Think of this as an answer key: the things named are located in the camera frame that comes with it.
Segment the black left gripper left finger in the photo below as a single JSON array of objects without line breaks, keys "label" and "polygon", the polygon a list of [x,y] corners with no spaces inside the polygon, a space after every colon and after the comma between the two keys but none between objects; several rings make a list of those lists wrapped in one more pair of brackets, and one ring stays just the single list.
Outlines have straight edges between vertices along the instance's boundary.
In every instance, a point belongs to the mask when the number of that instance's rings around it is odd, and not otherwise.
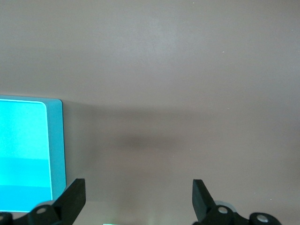
[{"label": "black left gripper left finger", "polygon": [[17,219],[0,212],[0,225],[73,225],[85,203],[85,179],[75,179],[52,204],[37,206]]}]

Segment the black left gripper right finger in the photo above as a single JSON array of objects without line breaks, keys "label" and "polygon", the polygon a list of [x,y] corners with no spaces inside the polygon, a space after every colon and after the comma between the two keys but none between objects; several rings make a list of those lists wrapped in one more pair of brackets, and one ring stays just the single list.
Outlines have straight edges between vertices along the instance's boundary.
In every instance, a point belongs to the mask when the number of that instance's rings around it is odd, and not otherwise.
[{"label": "black left gripper right finger", "polygon": [[270,214],[254,212],[244,218],[231,204],[214,201],[202,180],[193,180],[192,204],[197,217],[192,225],[280,225]]}]

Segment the teal plastic storage bin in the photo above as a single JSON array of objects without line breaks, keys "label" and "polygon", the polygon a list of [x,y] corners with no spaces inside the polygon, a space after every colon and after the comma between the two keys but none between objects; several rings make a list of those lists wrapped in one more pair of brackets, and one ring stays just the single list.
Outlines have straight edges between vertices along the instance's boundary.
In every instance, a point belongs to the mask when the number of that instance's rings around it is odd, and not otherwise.
[{"label": "teal plastic storage bin", "polygon": [[65,187],[62,101],[0,95],[0,211],[31,211]]}]

